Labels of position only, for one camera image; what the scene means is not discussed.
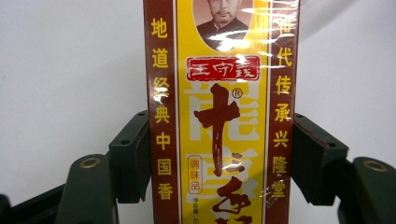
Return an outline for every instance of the product packaging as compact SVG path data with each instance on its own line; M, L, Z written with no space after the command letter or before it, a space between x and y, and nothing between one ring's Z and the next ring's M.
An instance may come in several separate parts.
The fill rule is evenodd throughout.
M299 1L144 11L155 223L288 223Z

